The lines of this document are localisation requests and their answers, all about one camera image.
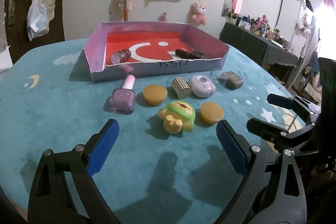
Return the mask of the pink hook on wall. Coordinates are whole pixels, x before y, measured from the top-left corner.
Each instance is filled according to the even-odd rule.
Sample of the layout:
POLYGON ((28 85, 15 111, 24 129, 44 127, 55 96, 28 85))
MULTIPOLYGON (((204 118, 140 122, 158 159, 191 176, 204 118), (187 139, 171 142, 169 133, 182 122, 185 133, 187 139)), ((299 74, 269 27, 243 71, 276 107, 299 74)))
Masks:
POLYGON ((159 22, 167 22, 167 12, 164 12, 158 19, 159 22))

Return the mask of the orange round cap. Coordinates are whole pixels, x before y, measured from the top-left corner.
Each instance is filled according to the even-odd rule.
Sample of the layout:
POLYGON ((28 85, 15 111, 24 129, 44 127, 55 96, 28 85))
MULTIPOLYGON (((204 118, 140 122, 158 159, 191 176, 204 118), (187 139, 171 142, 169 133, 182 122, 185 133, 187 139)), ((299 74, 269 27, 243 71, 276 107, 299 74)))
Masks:
POLYGON ((205 102, 200 108, 201 120, 207 125, 214 125, 224 117, 223 109, 215 102, 205 102))
POLYGON ((142 95, 148 105, 158 106, 166 99, 167 88, 156 84, 148 85, 143 89, 142 95))

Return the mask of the gold studded cylinder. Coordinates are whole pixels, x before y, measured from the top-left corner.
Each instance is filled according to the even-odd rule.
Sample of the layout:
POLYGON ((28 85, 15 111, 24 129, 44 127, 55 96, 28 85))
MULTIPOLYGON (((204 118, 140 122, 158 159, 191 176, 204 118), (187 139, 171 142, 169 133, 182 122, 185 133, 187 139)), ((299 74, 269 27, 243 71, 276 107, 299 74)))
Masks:
POLYGON ((187 98, 191 94, 191 87, 183 77, 173 79, 171 87, 180 100, 187 98))

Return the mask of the black nail polish bottle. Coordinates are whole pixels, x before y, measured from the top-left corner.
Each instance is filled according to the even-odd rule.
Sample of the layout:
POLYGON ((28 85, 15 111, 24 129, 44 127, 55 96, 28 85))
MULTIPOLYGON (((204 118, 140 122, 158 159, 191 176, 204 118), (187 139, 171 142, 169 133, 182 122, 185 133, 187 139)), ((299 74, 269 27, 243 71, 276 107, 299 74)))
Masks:
POLYGON ((197 51, 188 52, 185 50, 176 49, 175 55, 180 57, 181 59, 189 59, 189 60, 204 59, 204 54, 197 51))

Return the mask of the brown wooden door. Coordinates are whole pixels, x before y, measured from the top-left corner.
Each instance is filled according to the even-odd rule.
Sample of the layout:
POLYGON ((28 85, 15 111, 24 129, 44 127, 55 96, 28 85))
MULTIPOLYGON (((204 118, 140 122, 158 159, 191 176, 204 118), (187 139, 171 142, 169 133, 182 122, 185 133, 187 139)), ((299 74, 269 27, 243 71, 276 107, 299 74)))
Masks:
POLYGON ((4 0, 4 5, 13 63, 34 48, 65 40, 63 0, 4 0))

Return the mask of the pink pig plush on wall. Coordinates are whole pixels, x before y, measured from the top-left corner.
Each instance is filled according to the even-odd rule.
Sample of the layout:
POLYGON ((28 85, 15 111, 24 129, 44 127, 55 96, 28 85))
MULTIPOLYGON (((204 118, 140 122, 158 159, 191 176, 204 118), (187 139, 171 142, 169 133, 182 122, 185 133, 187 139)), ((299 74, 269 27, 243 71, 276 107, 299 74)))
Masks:
POLYGON ((197 2, 193 4, 192 20, 198 25, 206 24, 206 7, 204 3, 197 2))

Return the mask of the plastic bag on door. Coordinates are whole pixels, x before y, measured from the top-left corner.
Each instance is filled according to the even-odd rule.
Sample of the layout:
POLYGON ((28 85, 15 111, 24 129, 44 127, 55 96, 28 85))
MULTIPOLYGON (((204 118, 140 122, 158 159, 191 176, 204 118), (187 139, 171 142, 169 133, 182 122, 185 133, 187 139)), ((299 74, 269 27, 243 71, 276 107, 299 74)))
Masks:
POLYGON ((49 33, 49 17, 42 0, 33 0, 27 14, 29 41, 49 33))

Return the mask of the yellow green turtle toy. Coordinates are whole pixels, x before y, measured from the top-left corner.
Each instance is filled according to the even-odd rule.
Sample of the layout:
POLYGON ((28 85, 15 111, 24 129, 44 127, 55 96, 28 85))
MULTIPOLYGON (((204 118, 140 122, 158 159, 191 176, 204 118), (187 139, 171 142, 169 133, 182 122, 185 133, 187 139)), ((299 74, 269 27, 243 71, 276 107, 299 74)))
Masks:
POLYGON ((158 116, 163 120, 163 128, 170 134, 194 130, 195 110, 184 101, 174 101, 159 110, 158 116))

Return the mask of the glitter jar dark red cap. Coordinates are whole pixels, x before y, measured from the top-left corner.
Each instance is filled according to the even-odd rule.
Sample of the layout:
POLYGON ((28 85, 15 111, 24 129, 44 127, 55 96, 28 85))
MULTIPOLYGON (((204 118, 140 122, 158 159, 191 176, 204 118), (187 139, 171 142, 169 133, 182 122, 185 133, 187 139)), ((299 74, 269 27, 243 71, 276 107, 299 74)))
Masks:
POLYGON ((129 49, 123 49, 112 53, 110 56, 110 62, 112 65, 127 62, 131 58, 131 51, 129 49))

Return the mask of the dark cloth side table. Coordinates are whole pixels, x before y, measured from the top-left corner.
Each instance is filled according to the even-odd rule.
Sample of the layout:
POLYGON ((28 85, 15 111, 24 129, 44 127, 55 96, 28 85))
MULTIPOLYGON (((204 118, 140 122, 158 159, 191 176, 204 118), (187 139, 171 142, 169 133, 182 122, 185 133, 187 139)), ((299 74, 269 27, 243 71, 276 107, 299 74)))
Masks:
POLYGON ((219 40, 244 53, 261 67, 275 64, 290 68, 297 67, 296 55, 234 24, 225 23, 219 40))

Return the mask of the lilac flower-shaped compact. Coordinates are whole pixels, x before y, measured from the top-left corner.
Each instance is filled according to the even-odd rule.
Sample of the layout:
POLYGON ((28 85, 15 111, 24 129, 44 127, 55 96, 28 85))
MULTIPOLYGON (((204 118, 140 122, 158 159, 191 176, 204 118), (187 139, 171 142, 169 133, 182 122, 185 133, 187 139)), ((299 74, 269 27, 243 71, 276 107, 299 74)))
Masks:
POLYGON ((199 98, 209 98, 216 91, 213 81, 204 75, 191 76, 188 84, 191 87, 192 93, 199 98))

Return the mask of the purple nail polish pink cap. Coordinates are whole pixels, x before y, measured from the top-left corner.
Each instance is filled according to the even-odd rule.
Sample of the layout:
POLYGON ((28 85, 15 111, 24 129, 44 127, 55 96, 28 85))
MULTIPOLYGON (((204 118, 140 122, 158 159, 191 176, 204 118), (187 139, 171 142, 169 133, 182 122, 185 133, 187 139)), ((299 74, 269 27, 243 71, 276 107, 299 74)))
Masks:
POLYGON ((134 83, 134 75, 127 75, 122 87, 113 91, 109 99, 112 112, 123 114, 131 114, 133 112, 135 104, 134 83))

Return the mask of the purple cardboard tray red bottom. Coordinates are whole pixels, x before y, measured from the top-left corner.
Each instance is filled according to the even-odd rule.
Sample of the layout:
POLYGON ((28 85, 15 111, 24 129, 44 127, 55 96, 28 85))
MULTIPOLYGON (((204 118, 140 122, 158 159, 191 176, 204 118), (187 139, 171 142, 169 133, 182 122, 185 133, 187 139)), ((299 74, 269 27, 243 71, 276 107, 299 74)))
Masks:
POLYGON ((127 75, 151 77, 221 69, 229 47, 208 33, 184 23, 108 22, 96 27, 83 48, 94 82, 127 75), (112 65, 110 56, 129 49, 131 58, 112 65), (181 59, 175 50, 197 51, 204 59, 181 59))

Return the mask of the brown eye shadow case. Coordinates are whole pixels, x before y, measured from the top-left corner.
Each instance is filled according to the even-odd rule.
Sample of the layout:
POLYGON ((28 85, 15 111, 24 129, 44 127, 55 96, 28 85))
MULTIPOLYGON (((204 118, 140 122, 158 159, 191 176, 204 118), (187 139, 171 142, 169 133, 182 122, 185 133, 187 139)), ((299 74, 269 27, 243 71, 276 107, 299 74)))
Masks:
POLYGON ((226 87, 230 90, 236 90, 243 85, 243 79, 238 76, 236 73, 230 71, 227 72, 227 82, 226 82, 226 87))

